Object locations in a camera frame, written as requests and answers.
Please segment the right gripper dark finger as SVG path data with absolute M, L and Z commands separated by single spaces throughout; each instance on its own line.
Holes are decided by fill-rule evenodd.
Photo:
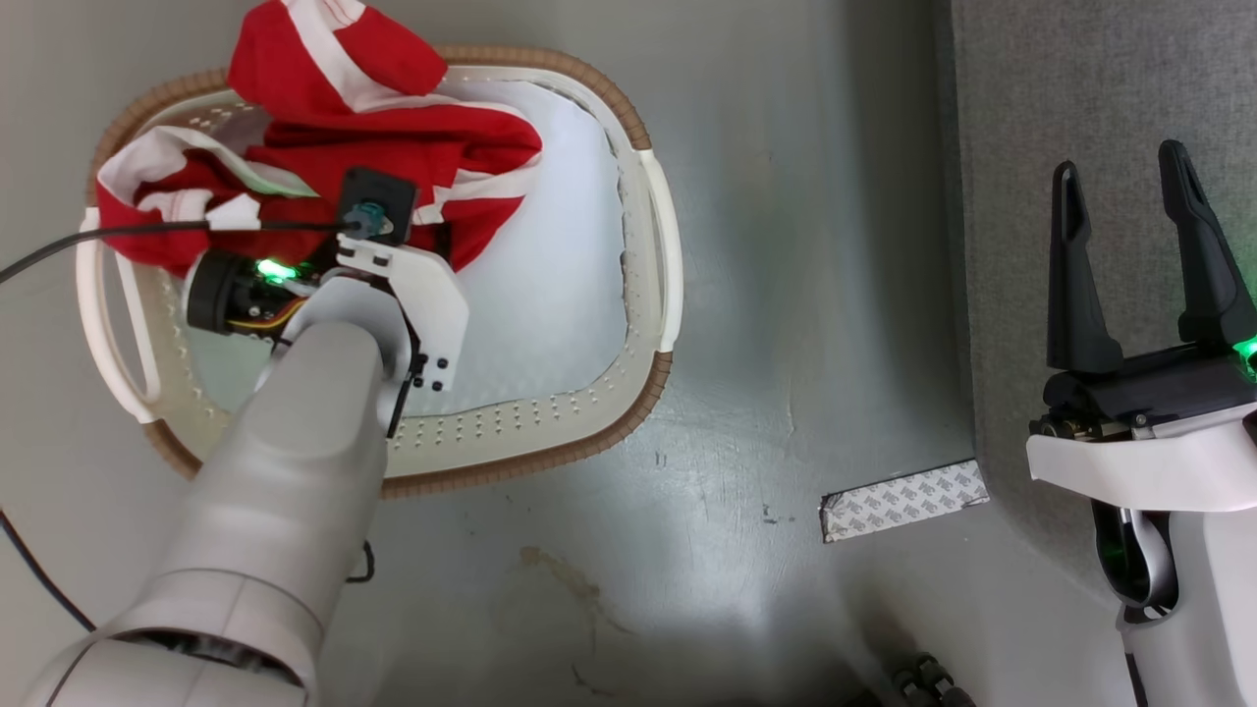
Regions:
M 1185 143 L 1163 140 L 1158 148 L 1166 216 L 1177 228 L 1184 309 L 1177 335 L 1203 348 L 1234 348 L 1256 333 L 1256 309 L 1229 242 L 1210 208 Z
M 1117 372 L 1125 353 L 1106 328 L 1087 253 L 1091 221 L 1071 161 L 1052 176 L 1051 221 L 1046 365 L 1076 374 Z

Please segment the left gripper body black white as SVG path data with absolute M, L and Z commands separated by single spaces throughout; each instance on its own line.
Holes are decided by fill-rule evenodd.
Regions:
M 186 277 L 186 323 L 224 336 L 280 341 L 324 278 L 310 263 L 289 265 L 211 249 Z

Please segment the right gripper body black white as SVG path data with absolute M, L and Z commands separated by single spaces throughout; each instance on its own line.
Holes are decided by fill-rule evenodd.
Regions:
M 1085 372 L 1050 356 L 1047 410 L 1024 443 L 1031 476 L 1124 509 L 1253 509 L 1254 345 L 1112 348 L 1107 362 Z

